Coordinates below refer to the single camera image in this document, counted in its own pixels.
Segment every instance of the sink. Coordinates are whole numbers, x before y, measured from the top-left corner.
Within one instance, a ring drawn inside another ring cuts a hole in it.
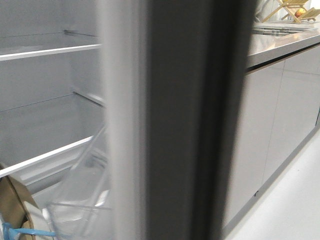
[[[253,34],[258,35],[272,35],[272,36],[286,36],[290,34],[297,34],[304,31],[311,31],[316,28],[310,27],[286,27],[286,26],[254,26]]]

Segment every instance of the white floor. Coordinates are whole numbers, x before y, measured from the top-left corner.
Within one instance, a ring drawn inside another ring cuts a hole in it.
[[[320,240],[320,131],[226,240]]]

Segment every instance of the wooden dish rack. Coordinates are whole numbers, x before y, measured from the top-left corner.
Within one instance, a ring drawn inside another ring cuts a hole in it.
[[[262,20],[264,23],[269,18],[271,18],[276,12],[280,9],[285,9],[287,11],[287,15],[285,15],[281,20],[284,20],[286,17],[291,16],[293,21],[297,24],[300,24],[302,20],[313,20],[316,21],[316,16],[320,14],[320,9],[315,9],[314,7],[307,10],[304,5],[308,0],[277,0],[279,2],[279,7],[277,7],[272,13],[270,13],[265,19]],[[305,13],[299,17],[295,16],[295,13],[298,9],[304,9]]]

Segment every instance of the stainless steel countertop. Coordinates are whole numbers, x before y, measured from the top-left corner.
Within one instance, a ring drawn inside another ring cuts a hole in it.
[[[292,24],[292,21],[256,23],[255,26],[317,28],[286,36],[253,34],[247,67],[253,67],[297,50],[320,43],[320,21]]]

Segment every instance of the blue strap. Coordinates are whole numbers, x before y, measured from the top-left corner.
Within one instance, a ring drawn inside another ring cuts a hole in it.
[[[56,233],[51,231],[43,231],[43,230],[36,230],[30,228],[12,228],[9,222],[4,222],[2,224],[3,227],[3,238],[4,240],[18,240],[18,234],[29,234],[29,235],[40,235],[40,236],[49,236],[55,237]]]

